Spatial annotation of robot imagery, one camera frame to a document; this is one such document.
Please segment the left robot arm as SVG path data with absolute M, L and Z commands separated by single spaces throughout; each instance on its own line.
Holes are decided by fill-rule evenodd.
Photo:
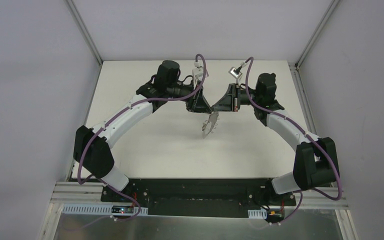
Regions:
M 120 202 L 129 201 L 133 189 L 128 185 L 129 178 L 115 165 L 111 149 L 128 130 L 167 102 L 183 101 L 190 112 L 194 111 L 190 104 L 202 93 L 204 80 L 209 75 L 206 63 L 194 62 L 189 84 L 180 80 L 180 74 L 177 62 L 164 60 L 156 74 L 140 86 L 118 112 L 93 127 L 82 125 L 76 130 L 73 158 L 79 169 L 86 169 L 113 187 L 113 195 Z

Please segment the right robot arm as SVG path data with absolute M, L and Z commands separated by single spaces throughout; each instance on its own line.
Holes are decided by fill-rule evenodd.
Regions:
M 212 107 L 214 112 L 237 112 L 241 106 L 252 106 L 254 115 L 264 126 L 275 131 L 294 150 L 293 170 L 269 180 L 264 200 L 276 205 L 284 194 L 306 191 L 339 179 L 339 166 L 335 142 L 305 131 L 288 116 L 276 100 L 276 75 L 262 73 L 255 88 L 231 83 L 226 93 Z

